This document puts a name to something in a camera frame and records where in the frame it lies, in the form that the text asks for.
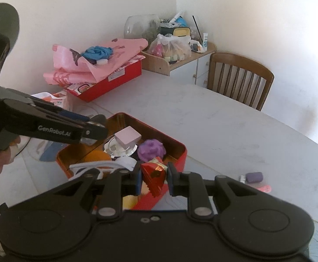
pink wrapping paper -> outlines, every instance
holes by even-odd
[[[78,52],[54,44],[54,68],[43,76],[48,84],[98,83],[148,46],[145,39],[116,38],[100,46],[113,48],[105,65],[92,65]]]

cabinet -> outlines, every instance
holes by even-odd
[[[216,51],[213,43],[208,43],[207,51],[203,54],[192,52],[191,58],[169,64],[163,58],[141,52],[146,58],[142,60],[144,70],[170,76],[181,84],[196,84],[207,87],[210,56]]]

white drawer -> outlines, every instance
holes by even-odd
[[[207,88],[207,78],[209,77],[209,72],[205,72],[197,79],[197,86],[201,86],[202,88]]]
[[[209,70],[210,65],[210,56],[212,53],[200,57],[198,59],[198,71],[197,71],[197,78],[200,77],[202,74]]]
[[[195,84],[195,72],[197,70],[197,60],[193,60],[170,72],[170,77],[181,84]]]

red cardboard box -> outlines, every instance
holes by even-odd
[[[65,89],[81,100],[90,102],[116,87],[136,78],[142,74],[142,63],[137,61],[124,69],[114,72],[97,84],[73,84]]]

purple crumpled object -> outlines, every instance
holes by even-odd
[[[155,157],[163,159],[166,154],[164,145],[157,139],[145,140],[137,149],[138,157],[141,161],[149,162]]]

